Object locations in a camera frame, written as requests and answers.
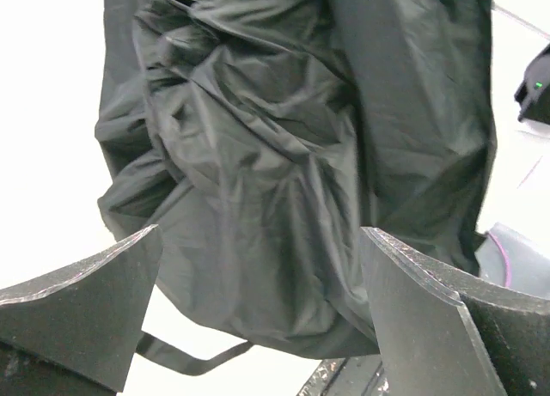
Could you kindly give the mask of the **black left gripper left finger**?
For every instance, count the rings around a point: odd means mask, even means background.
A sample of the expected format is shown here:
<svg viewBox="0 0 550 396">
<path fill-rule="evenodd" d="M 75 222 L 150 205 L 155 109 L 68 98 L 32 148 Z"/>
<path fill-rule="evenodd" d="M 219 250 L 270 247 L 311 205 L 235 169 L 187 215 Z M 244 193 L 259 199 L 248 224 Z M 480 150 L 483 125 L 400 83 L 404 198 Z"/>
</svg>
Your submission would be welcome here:
<svg viewBox="0 0 550 396">
<path fill-rule="evenodd" d="M 3 395 L 124 389 L 162 256 L 151 225 L 107 250 L 1 291 Z"/>
</svg>

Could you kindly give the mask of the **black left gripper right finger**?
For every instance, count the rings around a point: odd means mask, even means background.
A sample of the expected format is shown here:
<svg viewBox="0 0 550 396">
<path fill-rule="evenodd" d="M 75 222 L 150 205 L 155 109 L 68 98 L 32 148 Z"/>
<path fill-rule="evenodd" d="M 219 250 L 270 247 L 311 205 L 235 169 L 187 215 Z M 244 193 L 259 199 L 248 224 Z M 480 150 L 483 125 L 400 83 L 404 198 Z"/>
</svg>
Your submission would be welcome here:
<svg viewBox="0 0 550 396">
<path fill-rule="evenodd" d="M 362 228 L 370 314 L 393 395 L 547 395 L 549 301 Z"/>
</svg>

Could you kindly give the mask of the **black folding umbrella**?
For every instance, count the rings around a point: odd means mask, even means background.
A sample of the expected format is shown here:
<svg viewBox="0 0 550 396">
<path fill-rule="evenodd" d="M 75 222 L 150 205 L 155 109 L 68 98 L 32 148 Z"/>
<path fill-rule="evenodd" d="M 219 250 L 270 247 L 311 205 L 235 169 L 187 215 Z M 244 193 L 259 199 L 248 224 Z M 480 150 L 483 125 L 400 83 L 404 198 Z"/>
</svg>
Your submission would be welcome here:
<svg viewBox="0 0 550 396">
<path fill-rule="evenodd" d="M 359 232 L 478 274 L 492 0 L 104 0 L 95 136 L 116 239 L 155 224 L 193 322 L 377 352 Z"/>
</svg>

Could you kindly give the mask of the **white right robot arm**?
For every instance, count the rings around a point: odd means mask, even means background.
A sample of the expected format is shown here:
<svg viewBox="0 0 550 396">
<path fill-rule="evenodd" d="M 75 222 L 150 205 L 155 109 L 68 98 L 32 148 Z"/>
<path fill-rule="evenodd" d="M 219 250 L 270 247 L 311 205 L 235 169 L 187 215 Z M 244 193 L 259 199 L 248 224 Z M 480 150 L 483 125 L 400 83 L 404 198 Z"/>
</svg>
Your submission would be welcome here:
<svg viewBox="0 0 550 396">
<path fill-rule="evenodd" d="M 537 144 L 539 155 L 522 172 L 486 232 L 477 252 L 480 276 L 528 295 L 549 297 L 549 48 L 533 58 L 514 93 L 519 105 L 516 131 L 529 143 L 516 143 L 514 167 Z"/>
</svg>

